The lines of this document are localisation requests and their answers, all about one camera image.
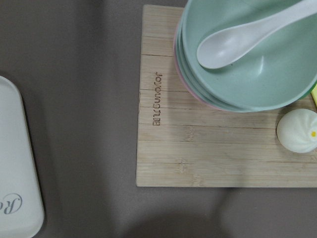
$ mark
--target gray surface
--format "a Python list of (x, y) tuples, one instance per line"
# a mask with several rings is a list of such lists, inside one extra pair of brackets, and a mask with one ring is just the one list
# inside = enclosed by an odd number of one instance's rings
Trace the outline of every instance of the gray surface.
[(0, 0), (46, 209), (36, 238), (315, 238), (316, 189), (135, 185), (143, 4)]

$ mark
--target spoon bowl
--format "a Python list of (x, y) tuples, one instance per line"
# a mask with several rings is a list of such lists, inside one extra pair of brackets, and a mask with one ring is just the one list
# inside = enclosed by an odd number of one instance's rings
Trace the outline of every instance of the spoon bowl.
[(261, 20), (215, 32), (198, 46), (198, 62), (209, 69), (227, 66), (277, 30), (315, 13), (317, 13), (317, 1), (302, 0)]

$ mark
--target bamboo cutting board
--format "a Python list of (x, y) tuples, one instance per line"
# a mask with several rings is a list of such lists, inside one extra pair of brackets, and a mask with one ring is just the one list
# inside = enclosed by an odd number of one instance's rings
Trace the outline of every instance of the bamboo cutting board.
[(259, 113), (200, 103), (174, 67), (173, 37), (182, 10), (144, 6), (137, 186), (317, 187), (317, 152), (292, 153), (275, 132), (287, 112), (316, 110), (311, 95)]

